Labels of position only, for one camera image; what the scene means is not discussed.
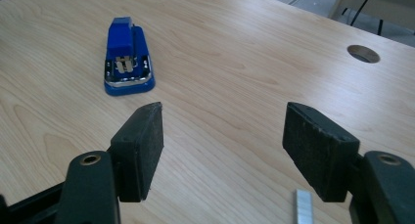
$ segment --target wood grain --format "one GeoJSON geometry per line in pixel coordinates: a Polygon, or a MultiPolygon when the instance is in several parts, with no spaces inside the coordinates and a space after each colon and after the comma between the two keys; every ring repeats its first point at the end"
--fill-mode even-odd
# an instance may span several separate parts
{"type": "MultiPolygon", "coordinates": [[[[161,101],[165,148],[123,223],[293,223],[311,190],[283,150],[287,102],[310,105],[378,150],[415,164],[415,49],[273,0],[0,1],[0,193],[9,204],[64,181],[139,107],[161,101]],[[157,85],[110,97],[108,27],[144,28],[157,85]],[[381,60],[362,63],[363,45],[381,60]]],[[[316,223],[348,203],[314,197],[316,223]]]]}

